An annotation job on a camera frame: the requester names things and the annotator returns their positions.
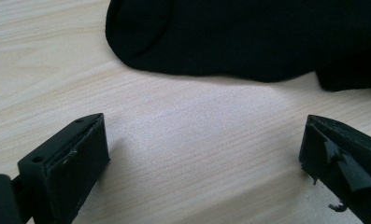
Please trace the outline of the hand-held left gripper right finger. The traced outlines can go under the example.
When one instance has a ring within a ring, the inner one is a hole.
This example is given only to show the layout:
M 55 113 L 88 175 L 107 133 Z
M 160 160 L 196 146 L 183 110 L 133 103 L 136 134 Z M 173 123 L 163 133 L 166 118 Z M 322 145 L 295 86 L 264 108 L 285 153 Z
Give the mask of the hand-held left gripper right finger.
M 300 148 L 301 168 L 339 199 L 329 207 L 350 210 L 371 224 L 371 137 L 334 119 L 309 115 Z

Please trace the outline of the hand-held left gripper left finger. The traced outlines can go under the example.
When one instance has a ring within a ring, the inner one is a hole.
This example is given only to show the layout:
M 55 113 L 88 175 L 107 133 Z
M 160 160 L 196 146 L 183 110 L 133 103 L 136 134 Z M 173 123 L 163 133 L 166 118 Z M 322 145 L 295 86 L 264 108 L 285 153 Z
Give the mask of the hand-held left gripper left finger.
M 22 158 L 35 224 L 71 224 L 108 162 L 102 113 L 72 121 Z

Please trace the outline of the black sock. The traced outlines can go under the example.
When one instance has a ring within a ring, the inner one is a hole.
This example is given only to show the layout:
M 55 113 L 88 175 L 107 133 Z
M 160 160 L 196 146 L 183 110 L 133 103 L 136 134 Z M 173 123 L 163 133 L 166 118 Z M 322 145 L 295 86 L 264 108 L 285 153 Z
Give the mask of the black sock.
M 371 0 L 111 0 L 106 38 L 138 70 L 371 88 Z

